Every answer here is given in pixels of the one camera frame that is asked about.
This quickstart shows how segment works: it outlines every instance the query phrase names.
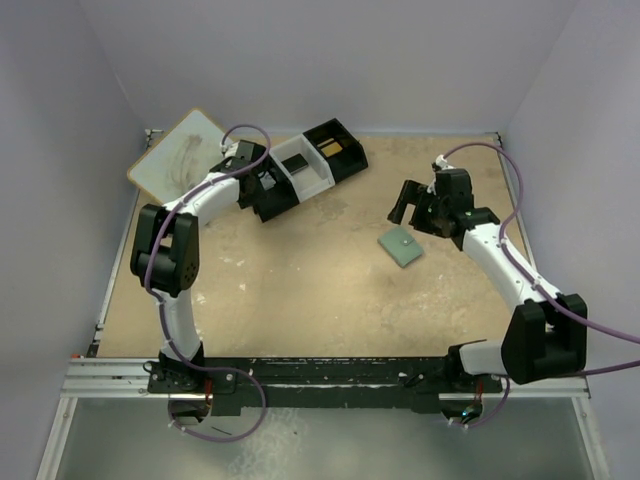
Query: purple cable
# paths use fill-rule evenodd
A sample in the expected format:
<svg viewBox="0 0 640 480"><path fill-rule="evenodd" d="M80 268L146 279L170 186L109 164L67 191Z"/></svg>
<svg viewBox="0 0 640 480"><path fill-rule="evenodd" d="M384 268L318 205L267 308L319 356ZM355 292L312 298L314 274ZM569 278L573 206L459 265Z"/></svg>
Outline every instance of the purple cable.
<svg viewBox="0 0 640 480"><path fill-rule="evenodd" d="M470 143L464 143L462 145L458 145L457 147L455 147L455 148L449 150L447 153L445 153L443 155L443 157L446 159L447 157L449 157L449 155L451 155L452 153L457 152L458 150L461 150L461 149L466 148L466 147L473 147L473 146L482 146L482 147L491 148L492 150L495 150L500 155L502 155L507 160L507 162L509 162L509 165L511 165L511 167L513 168L513 171L515 172L516 178L518 180L518 199L516 201L516 205L515 205L515 207L513 209L513 212L505 219L505 221L500 226L500 233L498 235L498 237L500 239L500 242L501 242L502 252L507 257L509 262L520 273L522 273L522 275L524 275L524 277L532 284L533 288L538 290L538 292L540 292L540 294L558 312L562 313L563 315L565 315L566 317L570 318L571 320L574 320L575 322L578 322L581 325L584 325L586 327L589 327L589 328L592 328L594 330L597 330L598 332L604 333L606 335L610 335L612 337L619 338L621 340L626 340L627 342L640 344L640 337L637 337L635 335L631 335L631 334L628 334L628 333L624 333L624 332L621 332L619 330L615 330L615 329L610 328L610 327L605 327L604 325L600 325L599 323L595 323L595 322L592 322L591 320L587 320L586 318L583 318L580 315L577 315L577 314L573 313L572 311L564 308L541 285L538 285L538 284L535 283L535 278L524 268L524 266L522 264L520 264L520 262L518 262L518 260L516 260L514 258L514 256L511 254L511 252L507 248L506 243L502 242L504 240L504 238L505 238L505 232L506 232L507 226L509 225L509 223L511 223L511 221L514 218L516 218L516 215L518 215L518 212L520 211L520 208L522 207L523 182L522 182L522 174L520 172L520 169L518 168L516 163L513 161L513 159L509 156L509 154L507 152L505 152L502 148L497 147L496 145L492 145L490 143L486 143L486 142L470 142ZM594 369L594 370L585 370L583 372L580 372L578 375L581 375L581 376L599 375L599 374L602 374L602 373L616 372L616 371L619 371L619 370L625 370L625 369L633 368L633 367L637 367L637 366L640 366L640 361L621 363L621 364L618 364L618 365L611 365L609 367L603 367L603 368L598 368L598 369Z"/></svg>
<svg viewBox="0 0 640 480"><path fill-rule="evenodd" d="M511 380L509 380L509 377L503 377L503 378L507 381L507 385L504 387L504 394L502 395L502 398L500 399L500 402L498 403L498 405L496 405L496 407L493 410L491 410L491 413L489 415L485 416L484 418L481 418L476 423L472 423L468 425L469 428L476 428L476 427L480 427L481 425L484 425L493 417L495 417L500 412L500 410L504 408L505 404L507 403L507 398L509 398L509 393L511 392Z"/></svg>
<svg viewBox="0 0 640 480"><path fill-rule="evenodd" d="M175 343L173 342L173 339L171 338L171 335L169 334L169 328L167 326L167 316L166 316L166 312L165 312L165 308L164 308L164 299L162 298L162 296L160 294L154 292L151 289L151 272L153 270L153 265L155 263L156 256L158 255L158 250L160 249L160 243L161 243L162 239L165 236L167 228L169 227L169 224L171 223L171 220L173 220L173 218L182 209L182 207L185 206L186 202L191 200L198 193L206 190L207 188L215 185L218 182L221 182L223 180L228 180L229 178L236 178L236 177L239 177L241 175L244 175L245 173L248 173L253 168L255 168L258 165L260 165L267 158L267 156L269 155L269 151L271 150L271 138L269 138L269 135L267 134L267 132L265 132L262 128L257 127L255 125L240 124L240 125L236 125L236 126L230 128L227 131L227 133L225 133L224 136L222 137L222 142L221 143L224 145L224 143L226 142L226 140L229 137L229 135L231 134L231 132L233 132L234 130L237 130L238 128L244 128L244 127L253 128L254 130L257 130L262 135L264 135L264 138L266 140L266 149L265 149L264 153L262 155L260 155L260 158L258 158L255 162L247 165L246 167L243 167L243 168L241 168L239 170L236 170L235 172L233 172L231 174L225 174L225 175L221 175L219 177L216 177L209 183L203 183L201 185L198 185L193 190L190 190L184 196L184 198L180 202L178 202L178 204L175 207L173 207L173 209L169 212L169 214L165 218L164 222L160 226L160 230L158 231L158 235L156 236L156 240L155 240L155 242L153 244L153 248L151 249L151 255L150 255L150 258L149 258L149 265L147 265L147 270L146 270L145 275L144 275L144 288L145 288L145 290L158 301L158 312L160 314L160 326L162 327L162 333L164 335L164 338L166 339L167 344L169 345L169 347L171 347L171 350L173 350L173 353L175 353L175 355L180 359L180 361L182 363L184 363L186 366L188 366L189 368L192 368L192 369L197 370L199 372L209 372L209 373L228 372L228 373L236 373L236 374L239 374L239 375L243 375L246 378L248 378L256 386L256 388L258 389L258 393L260 394L260 400L262 402L262 407L261 407L262 409L260 411L260 417L258 418L256 423L249 430L247 430L244 433L241 433L240 435L235 435L235 436L232 436L232 437L213 437L213 436L210 436L210 435L205 435L205 434L196 432L194 430L190 430L190 429L184 427L182 424L180 424L180 422L171 413L170 408L168 409L169 419L171 420L171 425L174 425L176 428L180 429L184 433L187 433L187 434L191 435L192 437L196 437L196 438L199 438L201 440L207 440L209 442L216 442L216 443L237 442L238 440L242 440L243 438L248 437L253 432L255 432L258 429L258 427L260 427L260 425L262 424L262 422L264 421L264 419L265 419L265 417L267 415L267 397L266 397L266 395L264 393L264 389L262 388L260 383L255 378L253 378L251 375L249 375L244 370L240 370L238 368L233 368L233 367L201 367L199 365L195 365L194 363L191 363L191 361L187 357L182 355L182 353L178 350L178 347L176 347Z"/></svg>

